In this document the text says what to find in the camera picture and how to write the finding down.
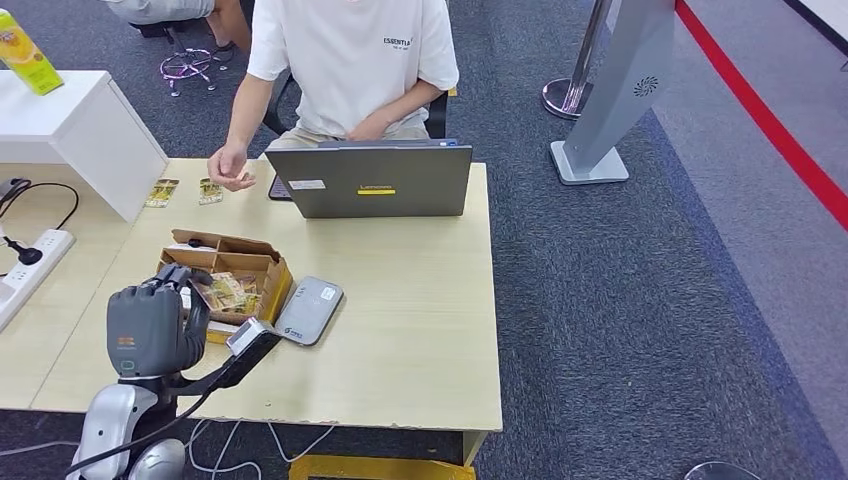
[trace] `black phone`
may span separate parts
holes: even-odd
[[[271,188],[268,190],[268,198],[271,200],[291,201],[291,194],[286,184],[280,180],[280,177],[274,176],[274,181],[271,182]]]

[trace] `black cable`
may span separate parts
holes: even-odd
[[[73,473],[73,472],[75,472],[75,471],[77,471],[81,468],[85,468],[89,465],[95,464],[95,463],[97,463],[97,462],[99,462],[103,459],[109,458],[113,455],[117,455],[121,452],[127,451],[127,450],[134,448],[134,447],[137,447],[139,445],[148,443],[151,440],[155,440],[156,437],[161,436],[163,433],[165,433],[166,430],[173,428],[175,425],[177,425],[181,421],[185,420],[189,415],[194,413],[198,408],[200,408],[201,405],[203,405],[203,402],[205,402],[209,398],[209,395],[211,395],[211,394],[212,394],[212,391],[208,391],[208,392],[204,393],[196,402],[194,402],[194,405],[189,407],[188,410],[186,410],[185,412],[180,414],[177,418],[168,422],[168,424],[166,424],[165,426],[163,426],[159,430],[156,430],[155,432],[149,433],[149,434],[139,438],[138,440],[133,440],[132,442],[125,443],[125,444],[123,444],[119,447],[115,447],[111,450],[106,450],[103,453],[99,453],[99,454],[97,454],[93,457],[86,458],[85,460],[82,460],[80,462],[77,462],[77,463],[71,465],[70,467],[68,467],[67,470],[65,470],[65,476],[68,476],[71,473]]]
[[[73,208],[71,208],[71,211],[68,212],[68,214],[65,216],[65,218],[63,218],[62,221],[59,222],[59,225],[56,227],[56,230],[61,230],[62,227],[64,227],[65,224],[68,223],[68,220],[71,219],[71,217],[74,215],[74,213],[76,213],[77,208],[79,208],[79,192],[77,192],[74,187],[72,187],[70,185],[66,185],[64,183],[55,183],[55,182],[33,183],[33,184],[30,184],[30,185],[27,185],[25,187],[20,188],[17,192],[15,192],[15,194],[12,196],[12,198],[10,198],[6,202],[5,206],[0,205],[0,218],[3,218],[3,216],[6,215],[6,212],[9,211],[9,208],[12,206],[13,203],[15,203],[15,200],[17,200],[18,197],[23,195],[24,192],[28,192],[28,191],[32,190],[33,188],[36,188],[36,187],[62,187],[62,188],[67,188],[68,190],[70,190],[74,194],[74,206],[73,206]]]

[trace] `white power strip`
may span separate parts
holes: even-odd
[[[41,260],[29,266],[18,262],[3,278],[0,282],[0,331],[6,328],[6,324],[15,317],[73,244],[74,236],[70,233],[47,230],[31,245],[44,254]]]

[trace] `office chair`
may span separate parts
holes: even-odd
[[[180,96],[180,91],[177,89],[177,81],[187,78],[199,76],[206,82],[206,89],[209,91],[215,90],[216,86],[212,79],[205,73],[212,60],[221,61],[214,53],[209,50],[199,48],[186,48],[180,41],[177,32],[185,31],[189,22],[194,22],[196,19],[180,20],[175,22],[159,22],[150,25],[137,25],[130,23],[137,28],[141,35],[145,38],[151,37],[166,37],[168,43],[174,45],[174,54],[162,60],[159,64],[159,74],[168,82],[168,87],[172,97]],[[226,70],[225,65],[220,65],[219,70]]]
[[[285,124],[280,118],[280,107],[282,100],[285,97],[286,91],[291,92],[297,87],[294,77],[291,73],[284,74],[274,82],[274,90],[271,94],[271,101],[268,102],[268,110],[265,111],[265,118],[262,123],[270,128],[277,135],[291,130],[292,127]],[[424,127],[427,129],[427,134],[430,138],[445,138],[445,124],[447,123],[447,108],[448,108],[448,92],[444,92],[439,98],[430,103],[430,116]]]

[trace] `white cable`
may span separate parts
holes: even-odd
[[[203,427],[203,429],[200,430],[199,432],[197,431],[198,427],[200,427],[200,425],[203,422],[206,422],[206,421],[207,421],[206,419],[200,420],[199,422],[197,422],[197,425],[195,425],[194,428],[191,430],[191,437],[189,437],[189,441],[188,441],[188,445],[187,445],[188,446],[188,458],[189,458],[189,460],[191,460],[191,466],[196,468],[197,470],[200,470],[201,472],[211,473],[213,479],[215,478],[215,475],[217,475],[219,473],[229,473],[229,472],[234,472],[236,470],[240,470],[244,467],[253,467],[253,468],[256,469],[256,473],[258,475],[258,477],[257,477],[258,480],[262,480],[262,469],[259,468],[259,465],[257,465],[254,462],[244,462],[244,463],[240,463],[240,464],[238,464],[234,467],[229,467],[229,468],[218,468],[221,464],[221,459],[224,458],[224,453],[227,451],[227,448],[230,446],[230,441],[233,439],[233,435],[236,433],[236,428],[238,428],[239,424],[241,423],[241,420],[236,422],[236,425],[230,431],[230,436],[227,437],[227,443],[224,444],[224,448],[221,450],[221,454],[218,455],[218,461],[215,463],[215,468],[201,467],[200,465],[197,464],[197,462],[194,461],[194,451],[192,449],[192,445],[194,444],[194,441],[197,439],[197,437],[199,437],[200,434],[203,433],[203,430],[206,430],[206,427],[209,426],[209,424],[206,424],[206,427]]]
[[[56,446],[59,446],[59,445],[67,445],[69,447],[78,447],[79,443],[78,442],[63,442],[63,441],[42,443],[41,445],[33,445],[31,447],[16,448],[14,450],[4,450],[4,451],[0,452],[0,457],[6,457],[8,455],[17,455],[19,453],[32,452],[34,450],[41,450],[42,448],[56,447]]]
[[[327,429],[327,431],[326,431],[326,432],[324,432],[324,434],[323,434],[323,435],[321,435],[321,436],[320,436],[320,437],[318,437],[318,438],[317,438],[314,442],[312,442],[312,445],[310,445],[310,446],[306,447],[306,450],[304,450],[303,452],[301,452],[301,453],[300,453],[300,455],[298,455],[298,456],[296,456],[296,457],[292,458],[291,460],[289,460],[289,458],[288,458],[288,457],[286,457],[285,452],[283,452],[283,446],[282,446],[282,445],[280,445],[280,439],[279,439],[279,438],[277,438],[277,432],[275,432],[275,431],[274,431],[274,427],[273,427],[273,425],[271,425],[271,422],[267,422],[266,424],[268,425],[268,429],[269,429],[269,430],[271,430],[271,435],[273,435],[273,436],[274,436],[274,441],[277,443],[277,450],[279,450],[279,451],[280,451],[280,455],[283,457],[283,460],[285,460],[285,461],[286,461],[286,463],[293,463],[293,462],[294,462],[295,460],[297,460],[298,458],[300,458],[300,457],[302,457],[302,456],[306,455],[307,453],[309,453],[309,451],[310,451],[310,450],[312,450],[312,448],[314,448],[314,447],[315,447],[315,445],[318,445],[318,443],[319,443],[321,440],[324,440],[324,438],[326,438],[326,437],[327,437],[327,435],[329,435],[329,434],[330,434],[330,432],[332,432],[332,431],[333,431],[333,429],[334,429],[334,428],[336,428],[336,426],[335,426],[335,425],[331,425],[331,426],[330,426],[330,428],[328,428],[328,429]]]

